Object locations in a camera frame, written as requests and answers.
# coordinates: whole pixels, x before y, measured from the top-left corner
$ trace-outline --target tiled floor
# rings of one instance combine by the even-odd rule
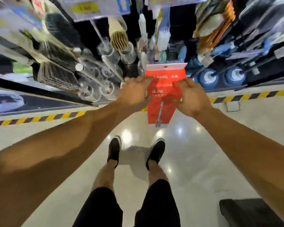
[[[241,110],[227,113],[242,124],[284,145],[284,97],[241,102]],[[0,149],[64,120],[0,127]],[[224,198],[254,198],[257,193],[228,160],[207,131],[194,119],[176,111],[169,126],[152,129],[147,113],[136,113],[116,127],[95,153],[62,183],[23,224],[23,227],[70,227],[106,163],[110,139],[120,135],[123,151],[115,175],[115,193],[123,210],[123,226],[133,226],[148,188],[144,159],[158,137],[166,140],[160,165],[166,172],[182,226],[227,226],[218,202]]]

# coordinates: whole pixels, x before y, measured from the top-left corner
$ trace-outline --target merchandise display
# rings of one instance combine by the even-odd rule
[[[0,0],[0,55],[85,105],[158,71],[156,84],[192,78],[210,92],[273,84],[284,80],[284,0]],[[180,97],[157,95],[161,114]]]

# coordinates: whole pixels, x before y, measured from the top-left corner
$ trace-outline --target black shorts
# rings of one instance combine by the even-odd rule
[[[113,191],[101,187],[91,192],[73,227],[121,227],[122,216]],[[135,216],[135,227],[142,226],[180,226],[179,212],[168,181],[160,179],[149,187],[142,208]]]

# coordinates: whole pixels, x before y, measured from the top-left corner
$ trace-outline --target black shoe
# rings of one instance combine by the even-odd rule
[[[158,139],[153,145],[151,153],[148,156],[148,159],[146,160],[146,168],[148,170],[149,170],[148,160],[154,160],[158,164],[160,159],[162,158],[164,151],[165,151],[165,140],[162,138]]]
[[[119,164],[119,153],[121,150],[121,138],[119,136],[115,136],[109,146],[108,146],[108,158],[107,162],[112,159],[117,161],[117,165]]]

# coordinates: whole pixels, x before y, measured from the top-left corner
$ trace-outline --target hand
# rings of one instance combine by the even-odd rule
[[[144,109],[153,99],[152,95],[145,97],[146,89],[153,79],[153,76],[128,78],[116,101],[130,108],[132,112]]]
[[[182,102],[174,100],[177,109],[183,114],[196,118],[199,114],[212,109],[210,100],[200,84],[192,79],[179,80],[182,89]]]

